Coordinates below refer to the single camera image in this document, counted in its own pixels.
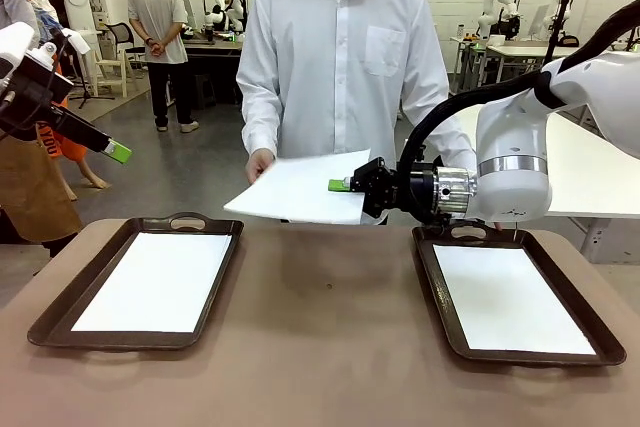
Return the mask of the person in white dress shirt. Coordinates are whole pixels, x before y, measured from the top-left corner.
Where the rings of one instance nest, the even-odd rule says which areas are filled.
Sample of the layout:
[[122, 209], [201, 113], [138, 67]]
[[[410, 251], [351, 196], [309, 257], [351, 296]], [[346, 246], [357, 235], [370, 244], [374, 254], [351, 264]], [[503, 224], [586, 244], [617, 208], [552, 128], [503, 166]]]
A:
[[253, 0], [236, 81], [242, 105], [259, 88], [282, 103], [275, 160], [368, 150], [394, 164], [403, 96], [449, 94], [427, 0]]

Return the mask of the brown plastic serving tray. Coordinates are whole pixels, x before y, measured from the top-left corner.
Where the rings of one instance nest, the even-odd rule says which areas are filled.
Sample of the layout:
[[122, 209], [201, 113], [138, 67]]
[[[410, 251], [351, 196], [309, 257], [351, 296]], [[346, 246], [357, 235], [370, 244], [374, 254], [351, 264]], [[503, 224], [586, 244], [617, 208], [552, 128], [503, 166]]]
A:
[[[413, 231], [418, 263], [429, 283], [426, 294], [432, 298], [440, 317], [444, 336], [456, 354], [473, 361], [535, 367], [615, 366], [626, 360], [626, 351], [616, 336], [533, 234], [522, 230], [498, 232], [488, 227], [483, 227], [481, 231], [480, 235], [462, 237], [456, 237], [453, 228], [418, 227]], [[595, 353], [593, 355], [549, 354], [470, 348], [435, 256], [433, 250], [435, 245], [523, 249], [585, 334]]]
[[[211, 219], [194, 212], [176, 213], [165, 218], [130, 218], [109, 238], [98, 253], [45, 309], [27, 333], [30, 343], [41, 347], [68, 348], [99, 352], [180, 351], [198, 342], [204, 330], [217, 293], [224, 282], [244, 229], [240, 220]], [[197, 237], [230, 237], [221, 260], [221, 268], [206, 289], [207, 297], [197, 308], [195, 327], [186, 333], [135, 332], [133, 330], [72, 331], [72, 323], [80, 318], [98, 294], [134, 239], [141, 233]]]

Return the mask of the person in orange trousers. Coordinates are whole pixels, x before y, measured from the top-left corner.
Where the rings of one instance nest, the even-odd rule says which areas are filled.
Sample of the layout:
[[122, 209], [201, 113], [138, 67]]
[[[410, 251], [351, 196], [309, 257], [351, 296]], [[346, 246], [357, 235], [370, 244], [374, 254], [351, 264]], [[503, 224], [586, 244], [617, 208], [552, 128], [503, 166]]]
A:
[[[57, 12], [49, 0], [29, 0], [36, 15], [36, 20], [40, 33], [40, 41], [42, 43], [52, 42], [52, 35], [49, 31], [52, 27], [60, 28]], [[62, 181], [67, 196], [71, 201], [75, 201], [77, 196], [66, 182], [60, 168], [58, 159], [65, 157], [74, 162], [79, 168], [81, 174], [89, 181], [89, 183], [98, 189], [106, 189], [109, 184], [95, 174], [86, 162], [87, 148], [72, 142], [61, 134], [53, 130], [53, 128], [45, 123], [37, 123], [38, 134], [43, 142], [47, 153], [54, 160], [54, 167]]]

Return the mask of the black tripod pole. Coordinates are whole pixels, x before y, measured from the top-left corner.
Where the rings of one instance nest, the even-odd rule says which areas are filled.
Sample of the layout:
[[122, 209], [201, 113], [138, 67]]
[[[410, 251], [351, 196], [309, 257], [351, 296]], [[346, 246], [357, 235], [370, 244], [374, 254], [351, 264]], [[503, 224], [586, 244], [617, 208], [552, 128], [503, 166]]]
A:
[[553, 53], [558, 45], [560, 33], [565, 22], [567, 10], [571, 7], [572, 3], [573, 0], [559, 0], [559, 4], [551, 24], [551, 35], [543, 61], [544, 65], [548, 64], [553, 58]]

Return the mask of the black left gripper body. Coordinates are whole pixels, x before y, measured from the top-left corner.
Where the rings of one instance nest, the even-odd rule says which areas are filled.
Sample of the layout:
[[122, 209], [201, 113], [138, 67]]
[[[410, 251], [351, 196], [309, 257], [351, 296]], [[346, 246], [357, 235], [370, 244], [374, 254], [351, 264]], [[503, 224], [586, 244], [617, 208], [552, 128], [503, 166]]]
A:
[[38, 123], [48, 124], [56, 133], [84, 147], [95, 146], [95, 127], [68, 109], [34, 100], [15, 91], [0, 97], [0, 130], [9, 136], [26, 140]]

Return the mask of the white wooden folding chair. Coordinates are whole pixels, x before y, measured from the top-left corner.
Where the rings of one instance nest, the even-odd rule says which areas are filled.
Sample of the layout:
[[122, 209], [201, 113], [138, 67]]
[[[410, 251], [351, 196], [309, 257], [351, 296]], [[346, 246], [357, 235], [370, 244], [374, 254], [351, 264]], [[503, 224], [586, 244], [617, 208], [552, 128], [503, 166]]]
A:
[[125, 53], [121, 52], [114, 59], [107, 59], [94, 50], [93, 61], [95, 67], [91, 81], [93, 93], [98, 96], [101, 89], [115, 88], [123, 98], [127, 98], [129, 67]]

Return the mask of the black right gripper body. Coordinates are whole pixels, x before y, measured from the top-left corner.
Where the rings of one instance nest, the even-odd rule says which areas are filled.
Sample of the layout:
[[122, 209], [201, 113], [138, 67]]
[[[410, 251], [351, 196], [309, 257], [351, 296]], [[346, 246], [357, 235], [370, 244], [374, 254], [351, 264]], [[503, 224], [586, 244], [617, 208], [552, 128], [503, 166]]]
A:
[[352, 175], [352, 191], [363, 193], [363, 213], [373, 219], [384, 220], [396, 207], [398, 173], [377, 157], [357, 168]]

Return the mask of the black mesh office chair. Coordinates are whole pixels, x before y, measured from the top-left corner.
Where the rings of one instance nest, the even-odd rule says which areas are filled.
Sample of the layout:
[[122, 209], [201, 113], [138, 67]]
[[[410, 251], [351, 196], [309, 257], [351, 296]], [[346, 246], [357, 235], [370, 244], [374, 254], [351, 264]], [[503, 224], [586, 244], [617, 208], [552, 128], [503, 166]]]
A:
[[135, 44], [135, 36], [131, 27], [125, 22], [107, 24], [114, 42], [114, 53], [124, 53], [134, 69], [142, 69], [144, 65], [145, 49]]

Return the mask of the person's left forearm white sleeve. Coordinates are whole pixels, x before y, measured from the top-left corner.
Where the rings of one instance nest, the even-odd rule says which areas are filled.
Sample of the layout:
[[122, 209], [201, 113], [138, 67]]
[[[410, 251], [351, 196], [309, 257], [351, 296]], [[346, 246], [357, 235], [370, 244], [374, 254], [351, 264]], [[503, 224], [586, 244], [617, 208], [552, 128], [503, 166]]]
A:
[[445, 167], [477, 170], [476, 154], [469, 137], [455, 116], [448, 117], [443, 108], [449, 100], [447, 90], [428, 93], [418, 89], [402, 98], [403, 110], [414, 126], [401, 159], [406, 163], [424, 140], [441, 155]]

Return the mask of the large white table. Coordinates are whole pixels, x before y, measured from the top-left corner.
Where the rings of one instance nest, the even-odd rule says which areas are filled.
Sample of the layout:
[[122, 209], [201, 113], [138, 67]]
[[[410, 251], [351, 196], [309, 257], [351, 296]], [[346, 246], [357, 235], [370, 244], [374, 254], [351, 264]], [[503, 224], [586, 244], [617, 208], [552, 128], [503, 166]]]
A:
[[477, 156], [467, 214], [640, 219], [640, 159], [558, 114], [474, 106], [457, 114]]

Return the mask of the person's right hand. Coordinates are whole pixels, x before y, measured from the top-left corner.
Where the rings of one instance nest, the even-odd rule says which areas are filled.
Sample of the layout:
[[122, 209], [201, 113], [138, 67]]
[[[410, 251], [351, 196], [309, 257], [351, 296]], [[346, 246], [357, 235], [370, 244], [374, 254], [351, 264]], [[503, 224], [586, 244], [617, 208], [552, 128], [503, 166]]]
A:
[[255, 150], [247, 161], [245, 170], [248, 182], [254, 184], [256, 180], [272, 165], [275, 160], [273, 152], [266, 148]]

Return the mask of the person's right forearm white sleeve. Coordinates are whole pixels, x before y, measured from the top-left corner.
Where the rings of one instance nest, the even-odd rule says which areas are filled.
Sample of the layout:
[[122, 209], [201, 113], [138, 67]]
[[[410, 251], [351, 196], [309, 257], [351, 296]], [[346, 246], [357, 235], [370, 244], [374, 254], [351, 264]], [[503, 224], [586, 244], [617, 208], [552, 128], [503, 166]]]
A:
[[283, 106], [271, 91], [262, 88], [244, 96], [242, 139], [249, 155], [266, 150], [273, 158], [278, 153], [278, 135]]

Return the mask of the white background work table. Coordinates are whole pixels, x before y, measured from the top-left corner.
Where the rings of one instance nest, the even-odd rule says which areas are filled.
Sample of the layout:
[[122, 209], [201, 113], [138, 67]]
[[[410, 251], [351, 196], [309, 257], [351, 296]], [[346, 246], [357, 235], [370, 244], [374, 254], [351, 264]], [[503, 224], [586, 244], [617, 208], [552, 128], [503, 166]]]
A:
[[547, 62], [547, 44], [524, 42], [521, 45], [489, 46], [487, 58], [497, 60], [495, 83], [509, 80], [522, 73], [541, 67]]

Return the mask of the white A4 paper sheet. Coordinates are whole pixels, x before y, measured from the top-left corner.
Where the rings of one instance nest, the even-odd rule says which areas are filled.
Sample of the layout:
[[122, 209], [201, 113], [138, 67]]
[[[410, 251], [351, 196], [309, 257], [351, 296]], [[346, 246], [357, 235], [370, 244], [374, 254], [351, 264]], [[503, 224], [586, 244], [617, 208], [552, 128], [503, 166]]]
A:
[[435, 245], [433, 250], [470, 348], [595, 353], [523, 249]]
[[230, 243], [229, 235], [138, 234], [72, 329], [193, 332]]
[[370, 160], [368, 150], [277, 159], [246, 190], [224, 205], [231, 213], [290, 222], [359, 225], [362, 193], [332, 191]]

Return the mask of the person in grey t-shirt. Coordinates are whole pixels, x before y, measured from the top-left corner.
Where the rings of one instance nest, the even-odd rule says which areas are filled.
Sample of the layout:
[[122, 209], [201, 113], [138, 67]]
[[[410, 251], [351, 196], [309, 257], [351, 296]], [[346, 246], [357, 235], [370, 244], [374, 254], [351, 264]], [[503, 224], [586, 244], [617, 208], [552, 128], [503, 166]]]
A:
[[128, 0], [129, 23], [145, 45], [156, 129], [168, 129], [166, 90], [173, 88], [180, 131], [199, 128], [192, 118], [193, 76], [181, 30], [187, 21], [183, 0]]

